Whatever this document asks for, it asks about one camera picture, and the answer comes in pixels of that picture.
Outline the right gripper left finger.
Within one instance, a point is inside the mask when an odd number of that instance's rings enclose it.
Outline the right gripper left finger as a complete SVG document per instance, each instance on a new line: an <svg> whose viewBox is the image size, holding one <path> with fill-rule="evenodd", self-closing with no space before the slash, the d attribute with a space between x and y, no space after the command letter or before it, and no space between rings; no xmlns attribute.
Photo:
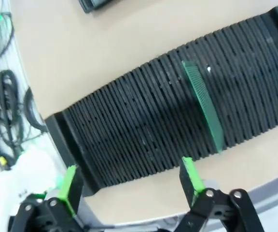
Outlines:
<svg viewBox="0 0 278 232"><path fill-rule="evenodd" d="M70 166L60 189L32 193L20 204L10 218L11 232L83 232L77 213L83 190L83 179L76 165Z"/></svg>

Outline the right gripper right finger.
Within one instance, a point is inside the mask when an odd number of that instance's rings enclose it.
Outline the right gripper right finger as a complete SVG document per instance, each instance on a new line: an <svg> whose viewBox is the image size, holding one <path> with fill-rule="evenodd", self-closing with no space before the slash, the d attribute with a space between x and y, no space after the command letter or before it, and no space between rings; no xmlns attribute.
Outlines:
<svg viewBox="0 0 278 232"><path fill-rule="evenodd" d="M200 232L210 219L219 220L228 232L263 232L249 194L241 188L225 194L205 187L191 157L182 157L180 183L190 210L184 215L178 232Z"/></svg>

